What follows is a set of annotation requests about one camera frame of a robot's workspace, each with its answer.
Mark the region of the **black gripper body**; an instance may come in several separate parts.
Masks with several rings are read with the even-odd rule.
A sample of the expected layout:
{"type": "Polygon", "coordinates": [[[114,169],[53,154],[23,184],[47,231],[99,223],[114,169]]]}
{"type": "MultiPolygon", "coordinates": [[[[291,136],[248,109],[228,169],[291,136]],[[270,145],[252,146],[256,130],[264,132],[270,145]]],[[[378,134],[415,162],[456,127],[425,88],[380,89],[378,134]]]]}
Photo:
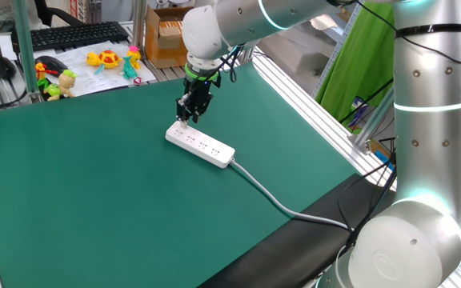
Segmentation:
{"type": "Polygon", "coordinates": [[[184,104],[186,106],[202,106],[212,99],[210,87],[212,85],[220,87],[221,77],[215,78],[191,78],[186,76],[183,82],[185,86],[184,94],[187,94],[184,104]]]}

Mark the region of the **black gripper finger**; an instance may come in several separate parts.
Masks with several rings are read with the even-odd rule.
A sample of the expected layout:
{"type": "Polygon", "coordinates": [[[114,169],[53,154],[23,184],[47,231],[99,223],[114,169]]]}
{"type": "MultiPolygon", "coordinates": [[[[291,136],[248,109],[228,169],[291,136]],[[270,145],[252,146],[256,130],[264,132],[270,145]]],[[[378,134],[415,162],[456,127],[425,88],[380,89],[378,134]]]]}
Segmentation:
{"type": "Polygon", "coordinates": [[[177,103],[177,116],[182,128],[187,128],[187,123],[192,115],[194,109],[194,98],[192,93],[184,94],[181,98],[176,100],[177,103]]]}
{"type": "Polygon", "coordinates": [[[194,102],[192,118],[194,123],[198,123],[199,118],[206,112],[213,95],[208,94],[203,97],[198,97],[194,102]]]}

